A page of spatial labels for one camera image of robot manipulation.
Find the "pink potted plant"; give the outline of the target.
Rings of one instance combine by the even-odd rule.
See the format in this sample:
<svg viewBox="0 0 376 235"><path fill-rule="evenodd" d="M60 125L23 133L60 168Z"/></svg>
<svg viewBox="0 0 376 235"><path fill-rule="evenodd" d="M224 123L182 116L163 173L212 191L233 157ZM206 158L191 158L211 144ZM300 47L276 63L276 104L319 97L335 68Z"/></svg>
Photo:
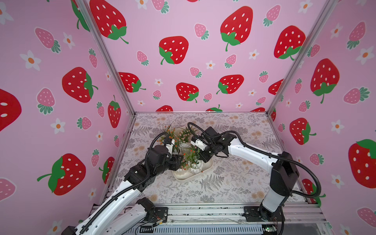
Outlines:
<svg viewBox="0 0 376 235"><path fill-rule="evenodd" d="M190 162L183 160L180 164L180 167L177 169L177 172L183 172L185 173L187 170L190 169Z"/></svg>

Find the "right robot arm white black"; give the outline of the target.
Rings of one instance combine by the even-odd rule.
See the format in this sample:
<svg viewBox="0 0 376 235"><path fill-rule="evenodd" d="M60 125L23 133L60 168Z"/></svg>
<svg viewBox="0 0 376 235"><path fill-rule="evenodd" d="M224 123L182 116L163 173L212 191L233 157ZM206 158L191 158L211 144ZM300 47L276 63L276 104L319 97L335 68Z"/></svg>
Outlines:
<svg viewBox="0 0 376 235"><path fill-rule="evenodd" d="M292 194L306 198L316 198L321 194L321 184L317 176L305 165L293 160L292 156L285 151L281 154L268 152L250 146L232 134L214 139L208 138L205 141L193 137L191 144L199 148L199 158L204 162L222 152L226 157L231 154L250 161L270 174L270 189L260 206L251 213L254 218L272 221L278 212L282 212L282 206ZM304 194L293 189L299 178L298 167L311 175L316 185L316 191Z"/></svg>

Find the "grass potted plant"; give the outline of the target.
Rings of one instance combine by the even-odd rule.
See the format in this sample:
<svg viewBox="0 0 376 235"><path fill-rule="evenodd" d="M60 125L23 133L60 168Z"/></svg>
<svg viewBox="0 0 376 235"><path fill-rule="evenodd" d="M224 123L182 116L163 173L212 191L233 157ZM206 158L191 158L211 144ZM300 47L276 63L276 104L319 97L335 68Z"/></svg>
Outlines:
<svg viewBox="0 0 376 235"><path fill-rule="evenodd" d="M200 160L199 156L200 149L197 147L192 148L188 155L187 160L190 162L190 169L192 174L198 174L203 170L203 161Z"/></svg>

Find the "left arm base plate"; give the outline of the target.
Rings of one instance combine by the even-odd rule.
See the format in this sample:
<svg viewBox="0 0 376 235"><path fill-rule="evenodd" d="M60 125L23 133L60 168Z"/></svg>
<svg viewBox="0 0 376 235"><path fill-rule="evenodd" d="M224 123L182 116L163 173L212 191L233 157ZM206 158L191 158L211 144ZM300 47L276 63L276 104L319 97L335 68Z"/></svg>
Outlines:
<svg viewBox="0 0 376 235"><path fill-rule="evenodd" d="M142 207L143 215L137 223L166 223L168 219L168 207L156 207L152 209L145 209Z"/></svg>

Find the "orange flower potted plant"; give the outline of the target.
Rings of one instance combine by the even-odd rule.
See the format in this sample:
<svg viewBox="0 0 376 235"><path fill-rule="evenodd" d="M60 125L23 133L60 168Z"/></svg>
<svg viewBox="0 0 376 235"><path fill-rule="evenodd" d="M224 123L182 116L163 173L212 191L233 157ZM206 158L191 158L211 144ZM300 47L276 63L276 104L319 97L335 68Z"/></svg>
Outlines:
<svg viewBox="0 0 376 235"><path fill-rule="evenodd" d="M174 139L175 141L177 141L178 138L177 138L177 135L175 134L176 127L174 127L172 124L163 127L162 131L168 133L171 139Z"/></svg>

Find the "pink flower plant pot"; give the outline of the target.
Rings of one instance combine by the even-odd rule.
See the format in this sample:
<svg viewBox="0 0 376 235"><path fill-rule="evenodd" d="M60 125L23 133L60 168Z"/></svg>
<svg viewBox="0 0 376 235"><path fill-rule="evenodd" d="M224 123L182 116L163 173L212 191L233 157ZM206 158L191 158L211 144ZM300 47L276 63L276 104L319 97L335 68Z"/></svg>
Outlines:
<svg viewBox="0 0 376 235"><path fill-rule="evenodd" d="M192 136L192 132L187 127L182 128L177 135L179 146L182 148L190 147Z"/></svg>

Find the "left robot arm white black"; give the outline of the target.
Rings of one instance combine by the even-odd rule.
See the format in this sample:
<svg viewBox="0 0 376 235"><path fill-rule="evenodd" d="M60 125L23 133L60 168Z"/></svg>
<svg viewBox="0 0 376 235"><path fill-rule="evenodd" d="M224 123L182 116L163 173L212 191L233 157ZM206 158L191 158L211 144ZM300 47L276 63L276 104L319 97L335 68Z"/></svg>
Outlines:
<svg viewBox="0 0 376 235"><path fill-rule="evenodd" d="M177 170L183 156L178 154L147 153L144 160L131 167L124 181L102 205L82 223L68 226L63 235L121 235L142 220L154 218L154 204L147 198L120 215L126 206L136 199L155 178L166 170Z"/></svg>

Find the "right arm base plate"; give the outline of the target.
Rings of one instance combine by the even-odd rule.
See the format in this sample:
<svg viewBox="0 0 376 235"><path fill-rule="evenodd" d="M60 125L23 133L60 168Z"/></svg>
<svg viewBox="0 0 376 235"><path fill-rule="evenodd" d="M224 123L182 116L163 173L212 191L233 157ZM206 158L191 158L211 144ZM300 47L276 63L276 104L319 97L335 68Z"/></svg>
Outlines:
<svg viewBox="0 0 376 235"><path fill-rule="evenodd" d="M285 222L281 207L278 207L275 212L270 212L262 205L246 206L243 210L244 212L241 216L245 217L247 222Z"/></svg>

